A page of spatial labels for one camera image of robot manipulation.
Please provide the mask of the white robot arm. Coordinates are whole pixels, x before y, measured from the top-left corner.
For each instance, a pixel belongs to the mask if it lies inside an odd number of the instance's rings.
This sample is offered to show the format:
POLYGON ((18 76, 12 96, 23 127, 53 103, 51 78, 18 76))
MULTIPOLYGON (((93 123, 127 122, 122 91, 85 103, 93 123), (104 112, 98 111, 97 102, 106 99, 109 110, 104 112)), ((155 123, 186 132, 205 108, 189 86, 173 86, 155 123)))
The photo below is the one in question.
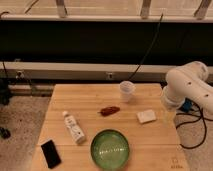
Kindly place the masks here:
POLYGON ((185 99, 190 99, 213 114, 213 87, 206 83, 208 76, 208 67, 200 61, 170 69, 165 77, 167 85, 162 90, 162 104, 168 111, 175 111, 185 99))

